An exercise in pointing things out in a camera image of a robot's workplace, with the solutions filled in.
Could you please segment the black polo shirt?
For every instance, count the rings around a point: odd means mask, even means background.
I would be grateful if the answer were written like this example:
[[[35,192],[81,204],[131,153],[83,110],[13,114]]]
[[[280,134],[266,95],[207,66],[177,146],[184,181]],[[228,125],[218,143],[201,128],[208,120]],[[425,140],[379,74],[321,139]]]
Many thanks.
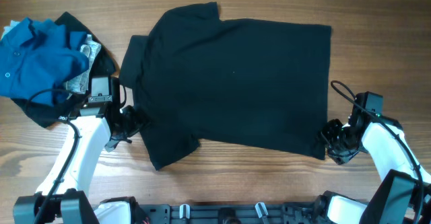
[[[140,130],[160,170],[201,139],[324,159],[330,26],[221,20],[215,2],[167,11],[130,39],[121,83],[144,117]]]

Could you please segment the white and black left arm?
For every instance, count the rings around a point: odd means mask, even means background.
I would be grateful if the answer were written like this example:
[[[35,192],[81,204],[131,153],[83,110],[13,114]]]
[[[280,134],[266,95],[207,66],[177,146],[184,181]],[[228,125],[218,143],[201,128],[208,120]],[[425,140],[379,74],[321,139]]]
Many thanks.
[[[91,108],[69,121],[69,132],[48,176],[31,196],[13,206],[15,223],[149,223],[148,214],[133,197],[102,201],[93,207],[87,193],[102,151],[129,141],[141,127],[142,117],[132,106]]]

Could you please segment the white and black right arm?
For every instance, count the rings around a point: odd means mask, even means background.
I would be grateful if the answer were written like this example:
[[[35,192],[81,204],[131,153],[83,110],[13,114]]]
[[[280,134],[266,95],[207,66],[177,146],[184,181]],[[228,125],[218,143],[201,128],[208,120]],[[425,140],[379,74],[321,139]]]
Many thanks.
[[[356,122],[329,121],[318,134],[328,156],[345,164],[368,153],[381,179],[369,203],[326,192],[313,217],[330,223],[429,223],[430,174],[408,147],[401,125],[384,116],[359,116]]]

